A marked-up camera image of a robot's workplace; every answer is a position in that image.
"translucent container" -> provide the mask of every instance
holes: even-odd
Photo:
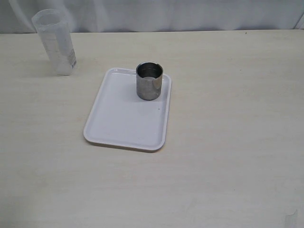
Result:
[[[58,75],[70,75],[76,64],[75,52],[67,20],[56,9],[44,9],[32,22]]]

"table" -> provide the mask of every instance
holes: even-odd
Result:
[[[304,226],[302,30],[72,34],[56,76],[37,34],[0,35],[0,227]],[[156,153],[90,145],[105,72],[172,78]]]

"metal cup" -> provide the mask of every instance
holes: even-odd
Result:
[[[143,100],[154,100],[162,91],[161,65],[153,62],[141,63],[136,68],[136,92]]]

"white tray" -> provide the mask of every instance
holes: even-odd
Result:
[[[144,101],[136,94],[136,72],[112,68],[104,76],[84,128],[92,143],[155,151],[165,143],[171,78],[162,77],[161,95]]]

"white backdrop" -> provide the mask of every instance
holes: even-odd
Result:
[[[304,0],[2,0],[0,32],[35,32],[31,17],[47,8],[72,32],[304,28]]]

